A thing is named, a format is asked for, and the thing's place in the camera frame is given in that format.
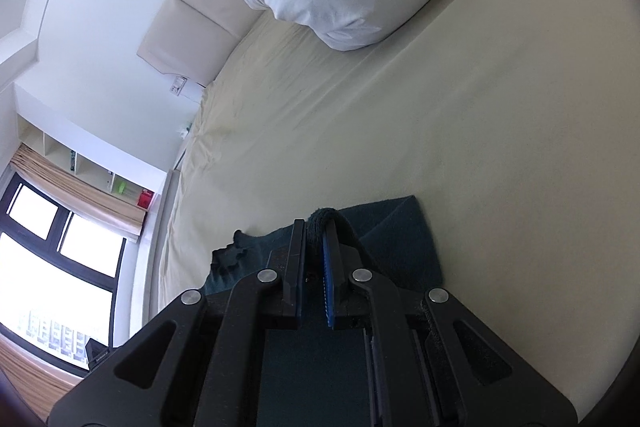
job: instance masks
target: wall shelf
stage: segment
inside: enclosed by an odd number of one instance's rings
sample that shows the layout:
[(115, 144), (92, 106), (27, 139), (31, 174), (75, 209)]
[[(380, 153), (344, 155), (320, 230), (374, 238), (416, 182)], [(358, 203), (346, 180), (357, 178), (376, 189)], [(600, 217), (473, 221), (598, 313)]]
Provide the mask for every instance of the wall shelf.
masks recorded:
[(148, 205), (145, 208), (138, 204), (140, 194), (146, 190), (145, 187), (92, 162), (81, 153), (72, 151), (19, 115), (18, 134), (22, 143), (68, 174), (76, 176), (84, 183), (111, 194), (119, 200), (135, 204), (144, 210), (148, 209)]

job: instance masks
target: window frame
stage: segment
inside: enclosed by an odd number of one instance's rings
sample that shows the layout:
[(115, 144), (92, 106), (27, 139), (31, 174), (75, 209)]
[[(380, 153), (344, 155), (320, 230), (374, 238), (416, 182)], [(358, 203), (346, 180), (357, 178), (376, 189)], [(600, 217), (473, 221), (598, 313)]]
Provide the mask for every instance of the window frame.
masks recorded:
[[(10, 208), (18, 197), (18, 190), (21, 190), (22, 187), (28, 187), (37, 195), (54, 204), (58, 208), (56, 215), (53, 218), (53, 222), (51, 223), (49, 235), (47, 235), (46, 239), (42, 239), (35, 233), (31, 232), (31, 230), (28, 230), (26, 227), (9, 217)], [(110, 277), (102, 272), (98, 272), (97, 270), (80, 264), (77, 261), (73, 261), (60, 253), (60, 249), (64, 243), (66, 232), (73, 215), (74, 213), (68, 210), (68, 208), (65, 208), (61, 204), (49, 198), (42, 191), (25, 181), (25, 179), (17, 173), (13, 175), (11, 181), (9, 181), (9, 184), (2, 194), (2, 197), (0, 197), (0, 233), (5, 233), (23, 248), (26, 248), (34, 255), (40, 257), (43, 261), (65, 271), (69, 275), (111, 292), (109, 346), (113, 347), (113, 320), (115, 314), (116, 294), (118, 289), (118, 279), (120, 277), (120, 266), (122, 265), (122, 255), (124, 253), (127, 240), (122, 240), (120, 253), (118, 255), (118, 265), (114, 277)], [(63, 369), (64, 371), (67, 371), (68, 373), (78, 377), (85, 377), (88, 373), (86, 369), (78, 367), (66, 360), (59, 359), (55, 355), (31, 344), (29, 341), (25, 340), (17, 333), (14, 333), (2, 323), (0, 323), (0, 334), (9, 338), (13, 343), (18, 344), (31, 354), (60, 369)]]

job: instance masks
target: small black device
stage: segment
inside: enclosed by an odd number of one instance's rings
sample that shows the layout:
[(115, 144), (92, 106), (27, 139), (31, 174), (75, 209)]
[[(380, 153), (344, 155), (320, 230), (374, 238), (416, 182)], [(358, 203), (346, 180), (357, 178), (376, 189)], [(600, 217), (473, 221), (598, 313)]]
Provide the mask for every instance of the small black device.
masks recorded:
[[(305, 305), (305, 222), (232, 290), (189, 290), (53, 408), (49, 427), (252, 427), (266, 331)], [(323, 237), (328, 327), (361, 329), (372, 427), (574, 427), (572, 404), (443, 288), (399, 289)]]

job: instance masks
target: cream bed sheet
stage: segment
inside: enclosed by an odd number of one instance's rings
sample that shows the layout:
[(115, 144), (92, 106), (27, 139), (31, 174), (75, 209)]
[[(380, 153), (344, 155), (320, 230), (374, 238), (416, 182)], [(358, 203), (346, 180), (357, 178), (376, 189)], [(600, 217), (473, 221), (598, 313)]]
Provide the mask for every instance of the cream bed sheet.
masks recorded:
[(446, 287), (583, 417), (640, 333), (640, 0), (431, 0), (380, 44), (270, 13), (206, 90), (160, 266), (416, 194)]

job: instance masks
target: dark green towel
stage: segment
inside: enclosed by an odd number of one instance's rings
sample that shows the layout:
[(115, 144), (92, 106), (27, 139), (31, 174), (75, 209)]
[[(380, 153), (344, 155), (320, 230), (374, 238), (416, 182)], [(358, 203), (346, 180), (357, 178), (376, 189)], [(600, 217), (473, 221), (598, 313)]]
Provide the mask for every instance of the dark green towel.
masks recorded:
[[(338, 237), (358, 248), (363, 264), (397, 286), (425, 291), (441, 285), (431, 232), (414, 196), (316, 211), (307, 221), (308, 263), (321, 267), (321, 239), (329, 219)], [(239, 230), (213, 252), (203, 291), (232, 288), (266, 267), (272, 250), (289, 245), (292, 225), (262, 237)], [(322, 281), (307, 285), (305, 322), (298, 331), (268, 331), (258, 427), (369, 427), (369, 392), (362, 331), (332, 331), (324, 317)]]

